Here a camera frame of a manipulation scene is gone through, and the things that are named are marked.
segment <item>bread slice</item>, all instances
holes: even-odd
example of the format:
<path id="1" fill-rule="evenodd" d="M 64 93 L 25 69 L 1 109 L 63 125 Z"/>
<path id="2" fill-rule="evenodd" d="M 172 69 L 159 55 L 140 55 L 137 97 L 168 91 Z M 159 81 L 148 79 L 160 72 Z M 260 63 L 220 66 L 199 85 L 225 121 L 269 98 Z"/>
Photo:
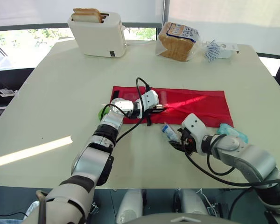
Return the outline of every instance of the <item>bread slice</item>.
<path id="1" fill-rule="evenodd" d="M 97 12 L 98 14 L 100 14 L 96 8 L 74 8 L 73 10 L 75 13 L 89 14 Z"/>
<path id="2" fill-rule="evenodd" d="M 78 22 L 95 22 L 95 23 L 102 23 L 102 18 L 100 14 L 97 12 L 92 12 L 92 13 L 73 13 L 71 15 L 73 21 L 78 21 Z"/>

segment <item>bread loaf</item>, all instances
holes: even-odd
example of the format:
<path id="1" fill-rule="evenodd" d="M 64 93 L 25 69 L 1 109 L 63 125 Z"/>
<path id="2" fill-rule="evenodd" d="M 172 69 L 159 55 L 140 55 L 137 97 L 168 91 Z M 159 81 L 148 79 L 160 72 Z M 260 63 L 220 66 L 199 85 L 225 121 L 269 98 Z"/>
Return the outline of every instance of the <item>bread loaf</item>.
<path id="1" fill-rule="evenodd" d="M 167 22 L 158 35 L 159 41 L 166 48 L 161 55 L 185 62 L 188 60 L 189 53 L 198 38 L 197 30 Z"/>

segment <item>floor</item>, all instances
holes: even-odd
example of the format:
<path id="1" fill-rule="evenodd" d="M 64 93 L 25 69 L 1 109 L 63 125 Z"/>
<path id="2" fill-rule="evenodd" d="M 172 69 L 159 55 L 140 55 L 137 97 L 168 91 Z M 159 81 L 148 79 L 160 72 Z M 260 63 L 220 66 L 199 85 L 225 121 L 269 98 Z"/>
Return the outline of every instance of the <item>floor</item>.
<path id="1" fill-rule="evenodd" d="M 11 214 L 18 211 L 25 212 L 30 204 L 36 200 L 36 190 L 33 188 L 0 187 L 0 214 Z M 172 212 L 174 191 L 174 189 L 148 189 L 144 215 Z M 87 223 L 113 224 L 125 192 L 125 189 L 96 190 L 94 202 L 99 206 L 99 210 L 95 215 L 89 216 Z M 203 193 L 208 197 L 210 203 L 227 203 L 229 207 L 240 192 L 241 190 L 239 189 L 203 189 Z M 244 195 L 238 201 L 231 219 L 242 224 L 267 224 L 264 211 L 265 208 L 258 200 L 257 195 L 251 192 Z M 23 215 L 14 215 L 10 218 L 23 219 Z"/>

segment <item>red placemat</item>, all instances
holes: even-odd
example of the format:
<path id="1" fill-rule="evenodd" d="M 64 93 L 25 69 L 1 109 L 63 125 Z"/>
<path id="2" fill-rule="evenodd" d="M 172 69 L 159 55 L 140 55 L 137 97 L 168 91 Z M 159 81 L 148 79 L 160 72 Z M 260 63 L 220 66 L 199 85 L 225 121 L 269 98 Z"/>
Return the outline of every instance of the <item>red placemat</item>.
<path id="1" fill-rule="evenodd" d="M 156 91 L 160 104 L 166 110 L 151 115 L 155 124 L 180 125 L 190 114 L 194 113 L 206 126 L 219 127 L 221 123 L 233 126 L 224 91 L 197 91 L 183 89 L 151 88 Z M 113 86 L 111 101 L 123 98 L 136 101 L 139 98 L 136 87 Z M 125 124 L 135 124 L 138 119 L 124 118 Z"/>

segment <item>white toaster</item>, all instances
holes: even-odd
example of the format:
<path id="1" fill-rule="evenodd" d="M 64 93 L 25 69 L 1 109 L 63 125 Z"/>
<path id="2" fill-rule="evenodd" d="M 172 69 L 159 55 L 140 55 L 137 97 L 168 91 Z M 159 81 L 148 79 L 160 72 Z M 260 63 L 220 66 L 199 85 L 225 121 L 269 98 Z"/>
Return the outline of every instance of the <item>white toaster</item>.
<path id="1" fill-rule="evenodd" d="M 126 41 L 120 15 L 101 12 L 103 23 L 73 21 L 68 25 L 83 54 L 102 57 L 121 57 L 126 51 Z"/>

